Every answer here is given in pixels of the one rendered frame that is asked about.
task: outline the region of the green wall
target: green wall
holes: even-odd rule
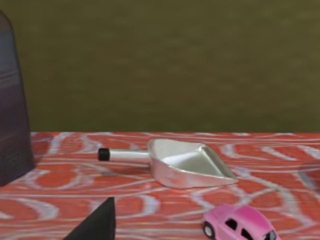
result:
[[[318,0],[0,0],[34,131],[320,130]]]

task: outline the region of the car wheel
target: car wheel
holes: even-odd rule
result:
[[[203,224],[203,232],[209,239],[216,238],[214,227],[208,222]]]

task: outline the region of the silver scoop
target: silver scoop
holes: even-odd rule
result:
[[[155,138],[147,150],[100,148],[99,161],[148,164],[153,178],[173,189],[217,187],[239,180],[207,145]]]

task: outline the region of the pink car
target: pink car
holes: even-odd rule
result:
[[[209,239],[281,240],[268,219],[250,206],[217,206],[203,215],[202,226]]]

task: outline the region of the tablecloth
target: tablecloth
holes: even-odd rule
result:
[[[146,165],[97,161],[97,149],[143,149],[152,138],[202,142],[240,182],[175,190]],[[320,239],[320,134],[34,132],[37,168],[0,188],[1,240],[61,240],[115,197],[117,240],[201,240],[202,214],[249,204],[283,240]]]

